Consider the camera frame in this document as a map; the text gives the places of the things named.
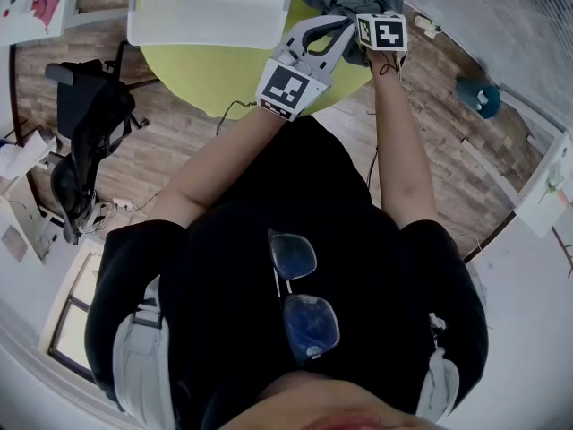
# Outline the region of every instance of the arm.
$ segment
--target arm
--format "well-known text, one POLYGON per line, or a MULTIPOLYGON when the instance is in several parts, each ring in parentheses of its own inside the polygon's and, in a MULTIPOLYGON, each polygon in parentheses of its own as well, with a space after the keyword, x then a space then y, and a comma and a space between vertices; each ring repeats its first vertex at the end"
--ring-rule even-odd
POLYGON ((437 221, 430 164, 408 97, 395 70, 379 74, 386 54, 369 50, 368 57, 376 91, 382 208, 399 228, 419 219, 437 221))
POLYGON ((285 122, 255 108, 179 169, 158 195, 147 220, 166 219, 187 228, 249 167, 285 122))

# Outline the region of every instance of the white plastic storage box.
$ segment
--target white plastic storage box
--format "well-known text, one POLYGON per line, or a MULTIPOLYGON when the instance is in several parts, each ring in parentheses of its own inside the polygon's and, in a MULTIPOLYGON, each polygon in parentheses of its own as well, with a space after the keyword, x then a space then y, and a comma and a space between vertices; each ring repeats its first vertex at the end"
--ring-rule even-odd
POLYGON ((223 45, 273 48, 290 0, 130 0, 132 45, 223 45))

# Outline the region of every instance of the person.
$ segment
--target person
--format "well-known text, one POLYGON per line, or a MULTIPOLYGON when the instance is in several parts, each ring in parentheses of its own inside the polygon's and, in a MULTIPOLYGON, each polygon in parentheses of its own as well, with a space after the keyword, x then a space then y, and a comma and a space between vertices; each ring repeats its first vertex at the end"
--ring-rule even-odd
POLYGON ((450 409, 480 380, 483 307, 440 225, 395 57, 368 56, 382 209, 313 117, 255 108, 189 159, 146 221, 107 236, 85 341, 111 400, 118 326, 157 276, 178 428, 428 429, 414 413, 437 347, 457 369, 450 409), (330 344, 301 360, 291 329, 316 322, 309 301, 327 302, 315 315, 330 344))

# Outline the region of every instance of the window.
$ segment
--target window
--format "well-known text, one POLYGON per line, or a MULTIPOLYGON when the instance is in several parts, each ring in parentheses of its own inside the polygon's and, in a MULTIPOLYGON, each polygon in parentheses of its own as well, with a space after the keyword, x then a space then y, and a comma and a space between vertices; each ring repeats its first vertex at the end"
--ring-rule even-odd
POLYGON ((54 330, 48 354, 76 374, 93 382, 90 365, 83 346, 84 332, 88 320, 91 300, 96 291, 101 254, 89 251, 84 254, 76 273, 71 291, 64 303, 64 309, 54 330))

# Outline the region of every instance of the yellow-green round table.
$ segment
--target yellow-green round table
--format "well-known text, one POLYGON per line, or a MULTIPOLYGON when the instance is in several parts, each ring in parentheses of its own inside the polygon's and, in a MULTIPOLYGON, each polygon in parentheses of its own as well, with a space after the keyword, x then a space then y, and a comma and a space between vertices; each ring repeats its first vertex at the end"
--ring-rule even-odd
MULTIPOLYGON (((284 33, 287 34, 297 22, 318 15, 318 10, 302 0, 292 0, 284 33)), ((321 50, 327 44, 326 39, 319 40, 312 49, 321 50)), ((153 73, 176 96, 209 116, 223 116, 234 100, 254 101, 262 71, 272 55, 272 50, 267 49, 205 45, 142 46, 141 51, 153 73)), ((370 78, 368 68, 341 59, 332 73, 332 87, 305 114, 339 102, 370 78)), ((239 119, 247 111, 244 107, 232 107, 227 117, 239 119)))

